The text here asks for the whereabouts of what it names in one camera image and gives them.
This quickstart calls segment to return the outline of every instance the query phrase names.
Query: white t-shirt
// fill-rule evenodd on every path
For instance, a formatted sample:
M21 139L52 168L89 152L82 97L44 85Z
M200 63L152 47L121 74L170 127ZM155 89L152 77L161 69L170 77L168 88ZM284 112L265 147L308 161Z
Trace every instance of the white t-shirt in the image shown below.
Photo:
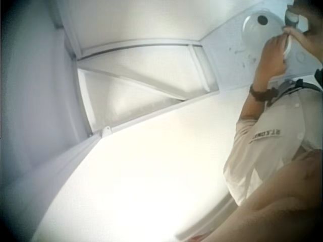
M301 89L283 96L259 120L239 120L224 167L229 191L241 205L296 152L322 149L322 94Z

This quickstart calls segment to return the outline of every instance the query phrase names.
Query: skin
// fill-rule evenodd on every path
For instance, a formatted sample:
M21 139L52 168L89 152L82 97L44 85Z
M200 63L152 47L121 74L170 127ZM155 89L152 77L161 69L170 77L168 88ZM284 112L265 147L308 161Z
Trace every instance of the skin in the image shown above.
M321 152L280 169L203 242L307 241L320 215Z
M263 48L261 60L258 65L255 78L252 84L256 92L265 92L269 80L274 76L285 73L286 64L284 51L288 34L283 34L270 39ZM256 101L249 94L240 114L240 119L259 119L264 110L264 102Z
M308 31L301 33L292 27L286 27L285 32L292 35L300 44L321 63L323 63L323 16L306 5L304 1L295 1L288 5L289 11L308 19Z

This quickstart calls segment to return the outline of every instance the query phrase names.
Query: person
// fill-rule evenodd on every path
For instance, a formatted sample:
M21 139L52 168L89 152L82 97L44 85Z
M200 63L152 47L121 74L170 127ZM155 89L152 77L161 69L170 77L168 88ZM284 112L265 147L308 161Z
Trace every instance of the person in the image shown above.
M277 171L201 241L323 241L321 153L306 152Z
M289 35L323 62L321 12L305 1L295 1L288 9L306 17L309 30L303 34L286 27L285 33L270 39L262 51L224 167L227 186L239 206L283 166L306 152L322 149L319 82L313 85L289 80L277 90L267 89L271 78L286 71L284 50Z

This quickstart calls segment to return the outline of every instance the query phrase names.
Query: hand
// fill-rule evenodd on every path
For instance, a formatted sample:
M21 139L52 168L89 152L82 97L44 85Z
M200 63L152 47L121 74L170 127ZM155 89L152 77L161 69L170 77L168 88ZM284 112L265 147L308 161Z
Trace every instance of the hand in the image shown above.
M270 78L285 73L287 67L284 61L284 51L287 40L288 34L283 34L267 41L256 72L258 79L268 82Z
M323 63L323 16L302 1L295 1L293 6L288 5L288 10L308 19L308 31L301 33L292 27L286 27L285 32Z

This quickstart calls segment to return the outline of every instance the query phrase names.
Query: round light cover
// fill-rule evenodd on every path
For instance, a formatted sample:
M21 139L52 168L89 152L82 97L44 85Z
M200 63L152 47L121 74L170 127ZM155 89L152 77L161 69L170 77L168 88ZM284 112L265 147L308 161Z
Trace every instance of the round light cover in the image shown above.
M259 56L266 42L284 33L285 23L271 12L260 11L246 18L242 27L242 39L248 50ZM285 47L285 58L291 50L291 37Z

